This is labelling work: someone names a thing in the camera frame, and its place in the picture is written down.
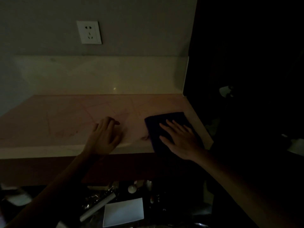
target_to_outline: outlet cover plate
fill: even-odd
[[[82,44],[102,44],[98,22],[76,22]]]

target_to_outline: blue cloth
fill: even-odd
[[[150,117],[145,118],[145,123],[146,123],[147,129],[148,129],[148,132],[149,132],[149,137],[150,137],[150,140],[152,143],[152,147],[154,149],[154,152],[157,153],[158,156],[162,156],[162,157],[175,156],[169,150],[169,148],[165,144],[163,144],[163,142],[159,139],[159,136],[161,135],[161,136],[164,136],[165,138],[168,138],[169,141],[174,143],[171,136],[159,126],[159,123],[162,123],[163,125],[168,126],[168,124],[166,123],[166,119],[168,119],[170,122],[172,122],[174,120],[181,126],[186,125],[189,128],[191,128],[193,133],[197,137],[200,145],[203,146],[202,140],[200,139],[198,134],[193,129],[192,125],[189,123],[189,121],[185,117],[184,112],[176,112],[176,113],[150,116]]]

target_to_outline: person's right arm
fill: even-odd
[[[259,227],[300,227],[281,207],[265,198],[246,184],[240,176],[217,161],[211,153],[201,148],[192,130],[175,121],[160,124],[167,131],[174,144],[160,136],[168,148],[185,160],[192,160],[204,168],[230,194],[234,201]]]

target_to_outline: pink countertop surface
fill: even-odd
[[[181,94],[32,96],[0,118],[0,159],[78,155],[105,116],[118,120],[124,134],[113,154],[153,152],[144,119],[179,111],[210,148],[211,137]]]

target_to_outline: brown wooden panel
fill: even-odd
[[[13,186],[46,185],[62,172],[74,157],[0,160],[0,182]],[[177,158],[159,158],[155,153],[108,155],[95,163],[82,182],[104,184],[116,180],[193,175],[199,166]]]

